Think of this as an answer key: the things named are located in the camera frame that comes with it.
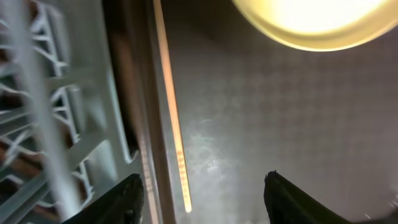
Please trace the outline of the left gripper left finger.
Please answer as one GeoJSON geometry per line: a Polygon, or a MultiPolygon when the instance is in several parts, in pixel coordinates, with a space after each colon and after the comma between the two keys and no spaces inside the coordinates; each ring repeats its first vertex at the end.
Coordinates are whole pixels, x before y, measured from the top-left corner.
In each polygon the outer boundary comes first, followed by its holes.
{"type": "Polygon", "coordinates": [[[142,179],[139,174],[131,174],[62,224],[139,224],[143,206],[142,179]]]}

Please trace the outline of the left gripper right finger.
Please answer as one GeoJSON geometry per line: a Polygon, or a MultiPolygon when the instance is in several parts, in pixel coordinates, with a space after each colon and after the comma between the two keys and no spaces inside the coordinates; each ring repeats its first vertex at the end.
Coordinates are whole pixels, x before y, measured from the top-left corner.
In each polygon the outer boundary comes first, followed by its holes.
{"type": "Polygon", "coordinates": [[[271,224],[352,224],[275,170],[264,178],[263,197],[271,224]]]}

